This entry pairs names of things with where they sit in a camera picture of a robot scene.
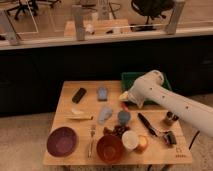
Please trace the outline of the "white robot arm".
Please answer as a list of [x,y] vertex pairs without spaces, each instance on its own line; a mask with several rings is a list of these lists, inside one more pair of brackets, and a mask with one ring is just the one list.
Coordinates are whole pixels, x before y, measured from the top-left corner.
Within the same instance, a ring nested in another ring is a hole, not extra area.
[[213,137],[213,107],[167,90],[162,87],[163,82],[163,74],[158,70],[151,70],[138,77],[131,88],[119,96],[119,100],[131,101],[142,108],[144,101],[149,99]]

